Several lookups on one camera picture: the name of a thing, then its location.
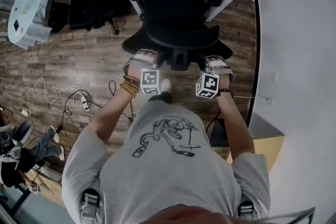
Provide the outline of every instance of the chair backrest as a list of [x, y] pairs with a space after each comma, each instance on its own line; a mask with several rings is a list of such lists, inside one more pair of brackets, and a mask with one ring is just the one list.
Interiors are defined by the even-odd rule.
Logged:
[[200, 29], [205, 0], [144, 0], [144, 19], [185, 30]]

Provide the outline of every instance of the person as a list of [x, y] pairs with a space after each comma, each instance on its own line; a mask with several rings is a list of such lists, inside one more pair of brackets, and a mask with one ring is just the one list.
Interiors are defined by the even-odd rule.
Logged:
[[64, 148], [63, 146], [49, 146], [50, 140], [53, 139], [56, 143], [60, 142], [59, 135], [53, 126], [49, 127], [44, 135], [38, 140], [37, 146], [28, 150], [20, 145], [15, 145], [9, 151], [13, 154], [5, 154], [0, 162], [0, 180], [1, 184], [10, 188], [20, 183], [25, 183], [27, 186], [38, 187], [37, 184], [31, 181], [25, 173], [32, 169], [36, 163], [49, 157], [59, 157], [64, 161]]
[[[83, 194], [99, 194], [97, 223], [243, 223], [239, 206], [253, 203], [252, 219], [268, 215], [266, 157], [256, 155], [248, 128], [228, 91], [217, 97], [233, 163], [209, 144], [201, 119], [172, 105], [171, 83], [138, 112], [125, 145], [109, 156], [109, 140], [135, 96], [141, 71], [129, 66], [115, 96], [90, 120], [74, 144], [62, 178], [62, 198], [75, 223], [84, 223]], [[229, 75], [219, 88], [228, 89]]]

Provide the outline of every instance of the black wristband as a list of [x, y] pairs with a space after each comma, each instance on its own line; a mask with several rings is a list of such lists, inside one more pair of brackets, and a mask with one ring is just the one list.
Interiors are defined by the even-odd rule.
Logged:
[[215, 95], [215, 97], [221, 96], [221, 92], [229, 92], [231, 94], [231, 96], [233, 97], [233, 94], [231, 93], [231, 91], [229, 89], [219, 89], [218, 93]]

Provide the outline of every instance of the sneaker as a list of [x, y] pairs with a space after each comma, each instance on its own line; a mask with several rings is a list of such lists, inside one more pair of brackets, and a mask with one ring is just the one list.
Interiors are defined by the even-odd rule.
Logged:
[[161, 82], [161, 92], [171, 92], [172, 90], [172, 82], [169, 79], [164, 79]]
[[65, 156], [64, 156], [64, 147], [60, 146], [59, 148], [61, 149], [61, 154], [58, 157], [59, 157], [59, 159], [61, 161], [64, 161], [64, 159], [65, 159]]
[[60, 141], [60, 139], [59, 139], [59, 135], [58, 135], [58, 133], [56, 133], [56, 129], [55, 129], [55, 127], [50, 126], [50, 128], [54, 131], [54, 136], [52, 137], [52, 139], [54, 139], [54, 141], [58, 144], [59, 141]]

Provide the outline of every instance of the white wall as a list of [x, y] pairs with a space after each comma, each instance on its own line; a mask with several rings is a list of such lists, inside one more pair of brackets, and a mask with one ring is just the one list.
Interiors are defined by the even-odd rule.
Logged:
[[258, 93], [275, 102], [257, 98], [254, 113], [286, 135], [271, 214], [316, 206], [314, 223], [325, 223], [336, 209], [336, 0], [259, 1]]

